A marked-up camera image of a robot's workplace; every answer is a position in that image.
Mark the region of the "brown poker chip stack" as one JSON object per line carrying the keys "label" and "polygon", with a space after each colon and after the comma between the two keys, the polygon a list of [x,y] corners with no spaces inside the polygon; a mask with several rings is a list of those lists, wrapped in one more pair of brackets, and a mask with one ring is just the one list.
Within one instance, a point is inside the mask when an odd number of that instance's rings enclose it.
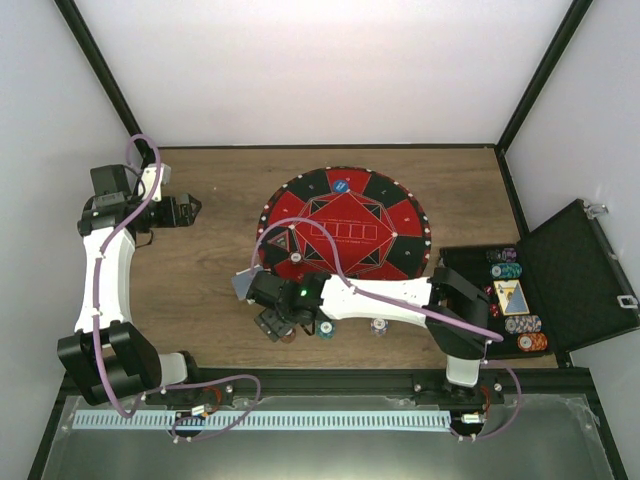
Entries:
{"label": "brown poker chip stack", "polygon": [[296,335],[295,335],[294,332],[292,332],[289,335],[286,335],[286,336],[282,337],[281,341],[283,343],[289,344],[289,343],[292,343],[295,339],[296,339]]}

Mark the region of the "teal poker chip stack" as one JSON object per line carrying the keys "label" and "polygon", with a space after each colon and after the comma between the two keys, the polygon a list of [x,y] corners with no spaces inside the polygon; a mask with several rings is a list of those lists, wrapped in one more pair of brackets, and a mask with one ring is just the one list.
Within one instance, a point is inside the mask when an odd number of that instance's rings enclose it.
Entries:
{"label": "teal poker chip stack", "polygon": [[316,326],[316,335],[321,339],[331,339],[336,331],[335,325],[330,321],[319,322]]}

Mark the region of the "blue round blind button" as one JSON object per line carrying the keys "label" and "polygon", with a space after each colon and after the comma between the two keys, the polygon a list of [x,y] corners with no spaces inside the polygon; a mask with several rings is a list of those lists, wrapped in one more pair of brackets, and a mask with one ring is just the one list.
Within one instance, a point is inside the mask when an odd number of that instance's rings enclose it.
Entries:
{"label": "blue round blind button", "polygon": [[332,184],[332,190],[335,193],[347,193],[350,190],[349,182],[347,179],[335,180]]}

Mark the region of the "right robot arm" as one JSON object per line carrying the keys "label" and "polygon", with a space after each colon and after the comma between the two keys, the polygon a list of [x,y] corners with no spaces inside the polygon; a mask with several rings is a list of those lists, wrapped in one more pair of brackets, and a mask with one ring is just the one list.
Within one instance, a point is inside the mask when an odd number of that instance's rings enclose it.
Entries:
{"label": "right robot arm", "polygon": [[488,328],[488,296],[446,267],[410,280],[345,280],[310,273],[296,282],[260,271],[246,300],[264,308],[255,321],[272,341],[292,337],[298,326],[329,339],[339,321],[357,318],[369,320],[378,335],[392,322],[426,329],[446,355],[444,389],[458,403],[479,392],[486,347],[500,340]]}

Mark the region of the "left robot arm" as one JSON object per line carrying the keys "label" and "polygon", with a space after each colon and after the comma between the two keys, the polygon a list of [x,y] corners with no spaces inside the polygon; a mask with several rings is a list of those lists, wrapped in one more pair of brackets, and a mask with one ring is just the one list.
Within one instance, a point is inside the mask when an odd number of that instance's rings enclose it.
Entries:
{"label": "left robot arm", "polygon": [[98,405],[169,385],[181,403],[196,402],[203,377],[187,352],[160,354],[134,326],[130,271],[140,234],[194,223],[201,203],[189,194],[165,196],[171,170],[149,165],[131,186],[126,165],[91,170],[93,196],[77,223],[86,255],[83,303],[72,335],[57,355],[85,401]]}

